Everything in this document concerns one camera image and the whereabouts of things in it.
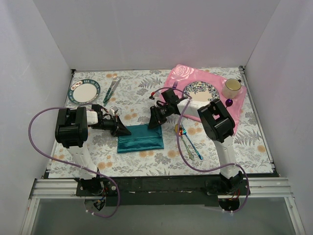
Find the teal cloth napkin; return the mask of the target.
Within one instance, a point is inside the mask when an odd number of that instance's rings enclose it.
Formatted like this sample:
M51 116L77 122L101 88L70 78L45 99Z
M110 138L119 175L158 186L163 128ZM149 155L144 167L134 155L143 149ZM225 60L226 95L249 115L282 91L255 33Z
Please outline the teal cloth napkin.
M149 129L148 124L142 124L127 126L126 128L131 132L131 135L118 137L117 153L164 148L161 126Z

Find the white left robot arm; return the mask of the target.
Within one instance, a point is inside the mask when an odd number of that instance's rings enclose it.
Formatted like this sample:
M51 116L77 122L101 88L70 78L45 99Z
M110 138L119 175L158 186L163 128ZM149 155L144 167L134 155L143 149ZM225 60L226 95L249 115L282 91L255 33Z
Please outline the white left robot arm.
M131 132L124 126L118 115L111 115L98 104L92 104L91 110L86 107L77 109L62 108L58 111L55 138L71 154L75 164L90 169L80 170L77 180L83 190L94 196L105 190L100 176L96 174L97 166L93 163L88 147L88 128L109 131L113 137L128 136Z

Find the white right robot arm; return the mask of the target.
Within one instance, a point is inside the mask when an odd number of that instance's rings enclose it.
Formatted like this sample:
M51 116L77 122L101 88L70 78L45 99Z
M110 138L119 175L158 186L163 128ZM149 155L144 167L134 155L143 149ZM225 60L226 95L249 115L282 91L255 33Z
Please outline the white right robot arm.
M165 87L161 93L164 102L156 101L150 107L150 121L148 128L153 129L164 124L170 115L179 115L178 127L184 114L199 117L206 135L213 141L218 153L220 166L201 170L191 166L183 156L180 148L179 134L176 134L177 145L181 158L185 164L197 172L208 173L220 170L220 181L213 186L217 192L231 195L239 190L245 171L236 162L233 148L233 135L235 122L220 99L210 102L195 101L191 95L183 92L181 98L175 94L174 88Z

